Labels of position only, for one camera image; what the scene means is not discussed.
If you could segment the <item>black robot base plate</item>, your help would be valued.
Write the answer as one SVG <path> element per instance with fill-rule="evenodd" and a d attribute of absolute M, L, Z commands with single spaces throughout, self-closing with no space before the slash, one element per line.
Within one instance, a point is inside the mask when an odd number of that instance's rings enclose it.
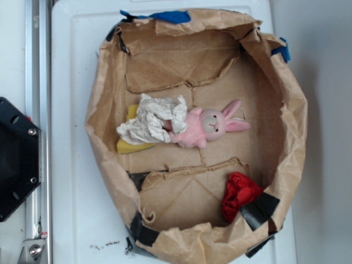
<path fill-rule="evenodd" d="M 40 129 L 1 97 L 1 222 L 39 186 Z"/>

